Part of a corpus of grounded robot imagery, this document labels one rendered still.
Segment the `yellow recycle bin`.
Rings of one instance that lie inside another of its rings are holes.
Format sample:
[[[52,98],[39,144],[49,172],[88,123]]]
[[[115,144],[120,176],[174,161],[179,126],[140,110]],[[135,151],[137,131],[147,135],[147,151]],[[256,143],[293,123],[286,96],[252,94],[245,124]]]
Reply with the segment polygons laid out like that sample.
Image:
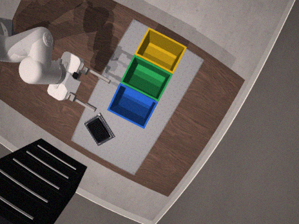
[[[186,48],[181,43],[148,28],[135,55],[173,74]]]

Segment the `green bin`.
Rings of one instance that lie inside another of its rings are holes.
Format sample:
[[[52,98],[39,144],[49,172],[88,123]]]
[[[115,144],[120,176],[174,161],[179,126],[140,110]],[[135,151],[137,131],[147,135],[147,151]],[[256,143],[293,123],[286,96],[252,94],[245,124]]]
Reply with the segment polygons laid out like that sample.
[[[134,69],[135,71],[133,72]],[[121,83],[158,102],[172,75],[170,72],[134,55]],[[166,78],[168,76],[169,79]]]

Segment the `blue open bin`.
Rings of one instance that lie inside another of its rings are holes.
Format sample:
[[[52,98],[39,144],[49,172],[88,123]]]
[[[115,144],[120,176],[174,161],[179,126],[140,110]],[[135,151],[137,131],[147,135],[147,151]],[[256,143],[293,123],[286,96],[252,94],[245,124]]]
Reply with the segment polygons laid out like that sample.
[[[120,83],[107,110],[144,129],[157,104],[156,100]]]

